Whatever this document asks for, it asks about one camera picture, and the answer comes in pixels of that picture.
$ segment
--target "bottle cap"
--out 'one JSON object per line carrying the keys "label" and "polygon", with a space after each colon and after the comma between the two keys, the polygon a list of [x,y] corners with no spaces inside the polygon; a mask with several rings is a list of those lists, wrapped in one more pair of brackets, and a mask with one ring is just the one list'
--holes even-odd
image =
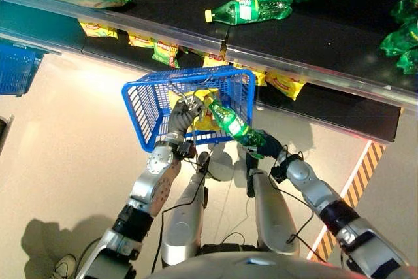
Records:
{"label": "bottle cap", "polygon": [[206,19],[206,22],[212,22],[212,11],[211,10],[205,10],[204,11],[204,17]]}

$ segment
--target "black wire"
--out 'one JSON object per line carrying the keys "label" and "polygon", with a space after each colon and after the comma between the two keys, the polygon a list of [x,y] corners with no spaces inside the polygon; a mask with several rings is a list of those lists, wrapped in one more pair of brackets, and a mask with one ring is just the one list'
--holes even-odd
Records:
{"label": "black wire", "polygon": [[159,251],[160,251],[160,249],[161,249],[161,243],[162,243],[162,241],[163,241],[163,229],[164,229],[164,214],[166,213],[166,212],[168,212],[168,211],[170,211],[170,210],[173,210],[173,209],[175,209],[175,208],[178,208],[178,207],[181,207],[181,206],[186,206],[186,205],[190,205],[190,204],[192,204],[194,201],[195,201],[195,199],[196,199],[196,196],[197,196],[197,194],[198,194],[198,192],[199,192],[199,188],[201,187],[201,185],[202,185],[202,183],[203,183],[203,180],[204,180],[204,178],[206,177],[206,174],[210,174],[211,176],[212,176],[212,173],[210,173],[210,171],[209,170],[207,170],[207,172],[204,174],[204,176],[202,177],[202,180],[199,182],[199,185],[197,186],[197,189],[196,189],[196,192],[195,192],[195,194],[194,194],[194,196],[193,196],[193,198],[192,198],[192,200],[190,201],[190,202],[188,202],[188,203],[184,203],[184,204],[179,204],[179,205],[176,205],[176,206],[173,206],[173,207],[170,207],[170,208],[168,208],[168,209],[166,209],[166,210],[163,210],[162,211],[162,213],[161,213],[161,228],[160,228],[160,230],[159,230],[159,240],[158,240],[158,248],[157,248],[157,252],[155,253],[155,256],[154,256],[154,261],[153,261],[153,263],[152,263],[152,268],[151,268],[151,273],[153,274],[154,273],[154,271],[155,271],[155,266],[157,265],[157,260],[158,260],[158,254],[159,254]]}
{"label": "black wire", "polygon": [[80,259],[78,260],[77,266],[76,266],[76,270],[74,271],[74,277],[77,275],[78,269],[80,268],[81,262],[85,256],[85,254],[87,253],[87,251],[93,246],[93,244],[95,244],[97,241],[99,241],[102,237],[100,238],[96,238],[95,240],[91,241],[86,248],[84,248],[83,252],[80,255]]}
{"label": "black wire", "polygon": [[240,235],[242,237],[242,240],[243,240],[243,243],[241,245],[244,245],[246,243],[245,236],[241,232],[234,231],[234,232],[229,233],[225,238],[223,238],[221,244],[223,244],[227,240],[227,238],[229,238],[231,235]]}
{"label": "black wire", "polygon": [[344,257],[342,255],[343,251],[342,249],[340,250],[340,263],[341,263],[341,268],[344,269]]}
{"label": "black wire", "polygon": [[295,238],[298,238],[299,239],[299,241],[301,241],[316,257],[318,257],[318,259],[320,260],[320,261],[322,261],[323,263],[327,263],[321,256],[319,256],[319,254],[317,253],[317,252],[315,252],[314,251],[314,249],[312,249],[310,246],[309,246],[309,244],[308,243],[306,243],[304,240],[303,240],[303,238],[301,238],[300,236],[298,236],[298,235],[294,235],[295,236]]}
{"label": "black wire", "polygon": [[314,249],[313,248],[311,248],[310,246],[309,246],[309,244],[308,243],[306,243],[300,236],[299,236],[299,233],[300,232],[302,232],[302,230],[307,226],[307,224],[308,223],[310,223],[311,222],[311,220],[314,218],[314,211],[309,207],[309,205],[308,204],[306,204],[304,201],[302,201],[301,199],[299,199],[298,197],[296,197],[296,196],[294,196],[294,195],[292,195],[292,194],[290,194],[289,192],[286,192],[286,191],[284,191],[284,190],[282,190],[282,189],[279,189],[277,186],[275,186],[275,184],[273,183],[273,181],[272,181],[272,179],[271,179],[271,175],[270,176],[268,176],[269,177],[269,179],[270,179],[270,184],[271,184],[271,186],[275,189],[275,190],[277,190],[277,191],[280,191],[280,192],[282,192],[282,193],[284,193],[284,194],[287,194],[288,196],[290,196],[290,197],[292,197],[292,198],[294,198],[294,199],[296,199],[296,200],[298,200],[299,202],[301,202],[303,205],[305,205],[306,207],[308,207],[309,209],[310,209],[310,211],[311,211],[311,216],[308,218],[308,220],[306,220],[306,222],[302,225],[302,227],[300,227],[299,228],[299,230],[296,232],[296,233],[293,233],[293,234],[291,234],[290,235],[290,237],[287,239],[287,241],[286,241],[286,243],[288,243],[288,244],[290,244],[290,243],[292,243],[296,238],[297,239],[299,239],[308,249],[309,249],[309,251],[311,251],[313,254],[315,254],[315,256],[316,257],[318,257],[318,259],[320,260],[320,261],[322,261],[322,262],[324,262],[324,263],[326,263],[326,261],[321,257],[321,256],[319,256],[318,255],[318,253],[317,252],[315,252],[314,251]]}
{"label": "black wire", "polygon": [[[198,163],[195,163],[195,162],[193,162],[193,161],[191,161],[189,158],[186,160],[186,159],[184,159],[186,162],[188,162],[188,163],[191,163],[192,165],[198,165],[198,166],[202,166],[202,165],[199,165]],[[220,179],[218,179],[218,178],[216,178],[212,173],[210,173],[210,176],[212,177],[212,179],[214,179],[215,181],[218,181],[218,182],[221,182],[221,180]]]}

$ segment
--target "yellow and black hazard stripe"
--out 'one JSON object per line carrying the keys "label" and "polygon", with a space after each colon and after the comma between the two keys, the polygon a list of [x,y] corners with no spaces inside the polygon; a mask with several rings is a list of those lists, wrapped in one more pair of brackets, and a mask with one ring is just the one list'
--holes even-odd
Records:
{"label": "yellow and black hazard stripe", "polygon": [[[378,165],[384,151],[385,146],[374,142],[370,144],[367,153],[364,155],[363,161],[359,165],[356,175],[349,185],[346,195],[342,195],[344,201],[351,207],[355,208],[359,203],[359,199],[370,181],[374,169]],[[326,230],[325,233],[323,233],[321,242],[319,242],[315,252],[321,256],[322,259],[327,260],[335,244],[336,239],[330,231]],[[315,254],[313,254],[310,259],[312,261],[320,261]]]}

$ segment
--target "shoe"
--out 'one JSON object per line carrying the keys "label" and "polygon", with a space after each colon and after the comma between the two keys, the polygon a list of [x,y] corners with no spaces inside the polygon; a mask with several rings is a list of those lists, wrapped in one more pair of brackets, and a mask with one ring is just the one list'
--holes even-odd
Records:
{"label": "shoe", "polygon": [[54,272],[50,279],[68,279],[72,276],[76,269],[76,258],[68,254],[61,258],[54,267]]}

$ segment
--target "blue shopping basket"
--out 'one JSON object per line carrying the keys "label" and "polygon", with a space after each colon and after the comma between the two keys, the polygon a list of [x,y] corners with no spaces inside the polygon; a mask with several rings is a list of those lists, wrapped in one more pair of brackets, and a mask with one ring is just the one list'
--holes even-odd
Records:
{"label": "blue shopping basket", "polygon": [[[254,103],[254,74],[234,67],[210,67],[156,72],[128,82],[122,95],[137,132],[141,147],[152,152],[155,143],[167,134],[171,113],[169,90],[187,93],[217,88],[221,102],[231,107],[251,125]],[[224,131],[195,131],[196,145],[231,140]],[[192,139],[191,133],[186,138]]]}
{"label": "blue shopping basket", "polygon": [[0,43],[0,94],[22,96],[31,85],[37,68],[32,50]]}

